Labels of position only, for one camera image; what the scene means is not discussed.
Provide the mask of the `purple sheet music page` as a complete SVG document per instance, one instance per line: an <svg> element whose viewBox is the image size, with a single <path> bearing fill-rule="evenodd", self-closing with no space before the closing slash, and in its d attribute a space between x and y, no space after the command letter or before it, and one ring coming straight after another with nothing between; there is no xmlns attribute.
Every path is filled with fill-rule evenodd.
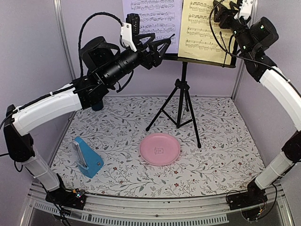
<svg viewBox="0 0 301 226"><path fill-rule="evenodd" d="M140 17L140 34L155 33L156 39L171 37L167 53L177 54L182 19L182 0L124 0L124 16Z"/></svg>

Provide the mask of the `yellow sheet music page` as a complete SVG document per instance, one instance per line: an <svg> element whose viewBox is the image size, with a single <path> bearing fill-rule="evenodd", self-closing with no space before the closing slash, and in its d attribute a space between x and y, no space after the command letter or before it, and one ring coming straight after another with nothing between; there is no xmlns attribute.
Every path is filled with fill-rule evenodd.
<svg viewBox="0 0 301 226"><path fill-rule="evenodd" d="M220 29L210 16L212 0L185 0L182 7L178 59L186 62L236 67L236 59L223 48L233 50L235 41L230 30Z"/></svg>

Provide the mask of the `black music stand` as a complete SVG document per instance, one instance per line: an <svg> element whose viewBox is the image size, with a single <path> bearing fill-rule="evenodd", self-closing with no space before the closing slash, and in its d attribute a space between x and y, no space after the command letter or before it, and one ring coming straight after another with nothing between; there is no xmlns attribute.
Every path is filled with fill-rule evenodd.
<svg viewBox="0 0 301 226"><path fill-rule="evenodd" d="M197 129L197 123L196 123L196 118L195 114L193 111L192 107L192 102L189 94L189 89L190 86L188 85L186 81L186 74L187 74L187 66L188 63L198 63L198 64L206 64L206 65L215 65L215 66L221 66L221 67L227 67L227 68L235 68L236 67L236 58L232 57L231 62L229 65L225 63L215 63L215 62L208 62L208 61L203 61L203 60L196 60L196 59L191 59L191 58L185 58L185 57L179 57L177 54L165 54L164 55L165 60L173 60L173 61L181 61L182 62L182 75L180 79L177 79L175 81L175 88L171 92L171 94L168 96L164 104L161 106L155 117L152 119L150 124L147 126L146 131L149 131L156 119L160 116L161 113L165 114L168 119L179 129L180 127L192 122L194 126L194 131L196 135L196 140L197 140L197 146L198 148L201 148L201 143L200 143L200 138L198 134L198 129ZM180 92L179 96L179 105L178 105L178 114L177 114L177 120L174 120L166 111L165 107L167 106L168 102L172 99L176 91ZM188 121L182 123L182 116L184 113L182 112L182 109L184 109L187 112L191 113L191 119Z"/></svg>

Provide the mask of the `blue metronome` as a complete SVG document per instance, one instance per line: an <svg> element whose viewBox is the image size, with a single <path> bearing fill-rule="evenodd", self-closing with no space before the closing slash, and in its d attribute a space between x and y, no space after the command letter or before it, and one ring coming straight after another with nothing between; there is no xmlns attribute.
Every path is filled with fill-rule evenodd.
<svg viewBox="0 0 301 226"><path fill-rule="evenodd" d="M72 147L76 153L76 163L80 172L88 178L93 178L104 165L101 156L80 137L73 139Z"/></svg>

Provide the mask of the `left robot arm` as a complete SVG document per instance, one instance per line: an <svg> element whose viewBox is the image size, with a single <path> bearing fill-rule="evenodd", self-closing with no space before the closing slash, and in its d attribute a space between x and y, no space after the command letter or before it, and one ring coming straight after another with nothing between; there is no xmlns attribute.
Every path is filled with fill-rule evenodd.
<svg viewBox="0 0 301 226"><path fill-rule="evenodd" d="M3 121L3 132L10 158L25 166L59 204L70 194L43 158L34 150L30 131L61 115L97 105L115 84L138 66L146 69L161 64L171 39L155 40L154 34L135 35L125 50L99 36L79 50L80 61L88 72L64 87L23 106L10 105Z"/></svg>

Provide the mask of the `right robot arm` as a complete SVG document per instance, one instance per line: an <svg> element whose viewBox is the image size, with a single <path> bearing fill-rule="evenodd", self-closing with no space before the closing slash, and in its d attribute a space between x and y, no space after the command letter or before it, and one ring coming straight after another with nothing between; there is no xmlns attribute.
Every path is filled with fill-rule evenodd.
<svg viewBox="0 0 301 226"><path fill-rule="evenodd" d="M282 177L301 159L301 95L266 54L278 40L278 33L272 22L262 17L251 26L253 1L230 2L227 8L221 1L213 1L209 21L218 23L221 29L231 30L240 48L249 74L271 92L292 119L296 133L284 144L280 154L247 186L243 195L247 205L254 205L261 198L261 191Z"/></svg>

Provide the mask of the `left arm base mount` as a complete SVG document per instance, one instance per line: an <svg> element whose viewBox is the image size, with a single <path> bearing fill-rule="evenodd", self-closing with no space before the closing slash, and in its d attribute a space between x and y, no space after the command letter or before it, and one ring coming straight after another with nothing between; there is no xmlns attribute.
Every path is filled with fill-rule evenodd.
<svg viewBox="0 0 301 226"><path fill-rule="evenodd" d="M61 181L58 189L47 192L45 200L59 206L83 210L86 198L84 190L68 190Z"/></svg>

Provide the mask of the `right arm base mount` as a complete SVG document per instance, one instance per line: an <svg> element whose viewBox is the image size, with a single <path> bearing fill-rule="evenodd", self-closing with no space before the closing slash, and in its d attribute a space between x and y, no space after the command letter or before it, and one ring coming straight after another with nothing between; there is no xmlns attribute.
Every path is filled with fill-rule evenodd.
<svg viewBox="0 0 301 226"><path fill-rule="evenodd" d="M226 202L230 207L230 210L246 210L241 211L242 217L247 221L257 221L265 206L267 204L268 198L265 191L255 192L253 190L240 192L238 190L231 190L231 192L236 192L235 194L226 194Z"/></svg>

